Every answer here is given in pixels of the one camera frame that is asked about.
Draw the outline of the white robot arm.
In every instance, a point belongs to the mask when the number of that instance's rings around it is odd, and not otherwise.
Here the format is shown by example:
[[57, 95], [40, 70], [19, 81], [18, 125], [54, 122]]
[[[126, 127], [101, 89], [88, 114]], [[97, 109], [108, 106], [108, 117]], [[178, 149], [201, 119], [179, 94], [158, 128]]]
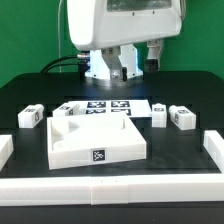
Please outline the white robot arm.
[[145, 71], [159, 70], [163, 40], [181, 31], [185, 0], [67, 0], [72, 43], [89, 53], [85, 79], [125, 85], [143, 77], [136, 43], [145, 42]]

